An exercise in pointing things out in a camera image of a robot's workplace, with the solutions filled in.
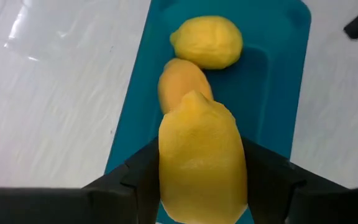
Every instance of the white surface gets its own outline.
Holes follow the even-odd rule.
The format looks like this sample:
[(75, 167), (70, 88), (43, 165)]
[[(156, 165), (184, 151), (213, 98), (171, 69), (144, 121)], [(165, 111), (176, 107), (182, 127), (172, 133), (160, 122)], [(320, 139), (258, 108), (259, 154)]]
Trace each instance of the white surface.
[(358, 0), (305, 0), (312, 12), (291, 160), (358, 187), (358, 42), (343, 27)]
[(148, 7), (0, 0), (0, 186), (103, 174)]
[[(356, 0), (313, 23), (292, 161), (358, 186)], [(81, 187), (104, 171), (150, 0), (0, 0), (0, 186)]]

